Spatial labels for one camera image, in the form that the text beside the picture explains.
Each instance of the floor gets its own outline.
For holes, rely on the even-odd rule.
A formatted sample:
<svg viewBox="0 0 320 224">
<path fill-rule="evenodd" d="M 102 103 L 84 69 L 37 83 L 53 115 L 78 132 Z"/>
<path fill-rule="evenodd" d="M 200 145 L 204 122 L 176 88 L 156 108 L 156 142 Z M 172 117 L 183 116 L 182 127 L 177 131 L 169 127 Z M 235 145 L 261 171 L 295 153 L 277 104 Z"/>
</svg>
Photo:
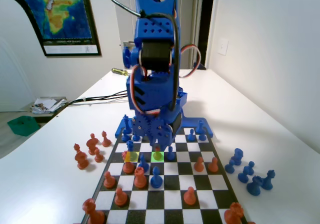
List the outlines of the floor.
<svg viewBox="0 0 320 224">
<path fill-rule="evenodd" d="M 16 135 L 7 124 L 7 122 L 25 114 L 26 112 L 0 112 L 0 159 L 10 154 L 34 134 L 29 136 Z"/>
</svg>

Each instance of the green container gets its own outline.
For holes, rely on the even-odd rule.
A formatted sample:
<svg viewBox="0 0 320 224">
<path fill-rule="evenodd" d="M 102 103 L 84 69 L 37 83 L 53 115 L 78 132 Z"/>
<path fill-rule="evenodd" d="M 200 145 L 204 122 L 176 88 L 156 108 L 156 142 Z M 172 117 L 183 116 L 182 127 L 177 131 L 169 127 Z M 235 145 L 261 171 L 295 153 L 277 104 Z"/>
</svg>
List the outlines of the green container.
<svg viewBox="0 0 320 224">
<path fill-rule="evenodd" d="M 14 134 L 24 137 L 40 129 L 34 117 L 25 115 L 9 121 L 8 125 Z"/>
</svg>

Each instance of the map poster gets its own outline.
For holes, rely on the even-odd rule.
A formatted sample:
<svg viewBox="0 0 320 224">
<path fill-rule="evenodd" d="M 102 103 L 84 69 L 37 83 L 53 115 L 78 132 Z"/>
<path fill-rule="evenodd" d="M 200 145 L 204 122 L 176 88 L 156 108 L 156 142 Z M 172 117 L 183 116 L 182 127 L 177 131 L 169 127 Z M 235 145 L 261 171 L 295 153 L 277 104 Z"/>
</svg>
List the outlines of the map poster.
<svg viewBox="0 0 320 224">
<path fill-rule="evenodd" d="M 15 0 L 25 10 L 45 56 L 100 56 L 90 0 Z"/>
</svg>

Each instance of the chessboard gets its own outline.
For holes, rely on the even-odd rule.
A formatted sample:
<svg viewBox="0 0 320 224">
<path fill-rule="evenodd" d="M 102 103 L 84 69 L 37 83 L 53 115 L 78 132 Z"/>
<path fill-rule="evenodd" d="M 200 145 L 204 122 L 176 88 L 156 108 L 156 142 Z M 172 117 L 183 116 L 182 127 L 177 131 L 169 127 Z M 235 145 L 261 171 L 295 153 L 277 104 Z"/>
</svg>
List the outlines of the chessboard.
<svg viewBox="0 0 320 224">
<path fill-rule="evenodd" d="M 162 152 L 163 158 L 155 160 L 154 147 L 149 144 L 148 138 L 140 137 L 134 141 L 133 152 L 136 158 L 131 162 L 140 163 L 140 154 L 143 153 L 149 169 L 145 172 L 147 185 L 139 189 L 134 185 L 135 174 L 125 174 L 122 153 L 127 151 L 127 144 L 119 135 L 114 144 L 112 153 L 103 173 L 109 171 L 116 179 L 112 189 L 104 187 L 105 180 L 102 174 L 93 194 L 96 210 L 103 211 L 105 223 L 108 224 L 225 224 L 224 213 L 231 203 L 238 202 L 232 186 L 227 178 L 224 167 L 220 162 L 217 151 L 211 138 L 207 135 L 205 141 L 188 141 L 187 136 L 191 128 L 181 128 L 175 136 L 171 146 L 176 153 L 174 160 L 167 160 L 168 148 Z M 204 170 L 197 172 L 194 169 L 198 157 L 204 161 Z M 208 169 L 213 157 L 218 158 L 219 170 L 215 173 Z M 150 184 L 152 169 L 158 167 L 163 179 L 160 188 L 153 188 Z M 117 206 L 114 202 L 116 188 L 121 187 L 127 193 L 128 200 L 124 206 Z M 192 206 L 184 202 L 184 193 L 188 187 L 193 187 L 196 203 Z M 81 224 L 88 222 L 86 214 Z M 242 224 L 247 224 L 245 217 Z"/>
</svg>

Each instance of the white table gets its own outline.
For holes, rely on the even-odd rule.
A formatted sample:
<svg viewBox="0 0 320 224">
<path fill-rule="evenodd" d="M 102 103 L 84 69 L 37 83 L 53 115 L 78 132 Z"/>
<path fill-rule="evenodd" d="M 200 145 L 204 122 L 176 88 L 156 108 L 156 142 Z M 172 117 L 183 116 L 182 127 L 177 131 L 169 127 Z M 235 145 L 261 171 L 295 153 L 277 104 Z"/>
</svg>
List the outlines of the white table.
<svg viewBox="0 0 320 224">
<path fill-rule="evenodd" d="M 125 90 L 126 78 L 109 72 L 83 95 L 104 96 Z M 253 104 L 211 70 L 197 70 L 180 80 L 188 93 L 187 117 L 205 117 L 215 137 L 223 165 L 235 148 L 244 152 L 242 165 L 228 174 L 248 221 L 257 224 L 320 223 L 320 155 Z M 67 107 L 15 151 L 0 159 L 0 223 L 80 223 L 83 202 L 91 198 L 105 163 L 79 170 L 74 143 L 87 152 L 91 133 L 102 140 L 106 131 L 113 142 L 128 102 L 80 104 Z M 99 147 L 109 157 L 112 147 Z M 255 175 L 265 177 L 275 170 L 273 190 L 256 197 L 238 181 L 238 173 L 249 161 Z"/>
</svg>

